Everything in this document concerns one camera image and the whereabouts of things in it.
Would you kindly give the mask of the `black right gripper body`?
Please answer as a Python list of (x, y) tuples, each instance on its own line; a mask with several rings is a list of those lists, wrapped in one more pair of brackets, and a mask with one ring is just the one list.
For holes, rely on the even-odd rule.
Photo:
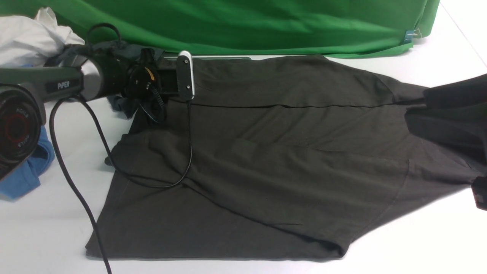
[(405, 113), (409, 132), (447, 148), (481, 173), (471, 189), (477, 208), (486, 210), (487, 76), (428, 88), (424, 107)]

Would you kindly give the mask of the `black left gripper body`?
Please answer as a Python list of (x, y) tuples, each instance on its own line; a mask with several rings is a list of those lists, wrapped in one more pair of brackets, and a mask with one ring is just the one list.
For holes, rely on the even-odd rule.
[(156, 60), (152, 48), (142, 48), (139, 58), (129, 66), (124, 97), (131, 100), (148, 100), (153, 91), (164, 101), (178, 97), (176, 61), (163, 57)]

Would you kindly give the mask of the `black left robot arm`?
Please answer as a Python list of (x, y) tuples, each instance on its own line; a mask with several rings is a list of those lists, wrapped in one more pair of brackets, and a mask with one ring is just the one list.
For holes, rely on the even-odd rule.
[(42, 67), (2, 68), (1, 178), (34, 153), (46, 123), (45, 103), (120, 97), (163, 123), (169, 97), (193, 98), (192, 65), (183, 52), (160, 68), (153, 48), (113, 42), (69, 46)]

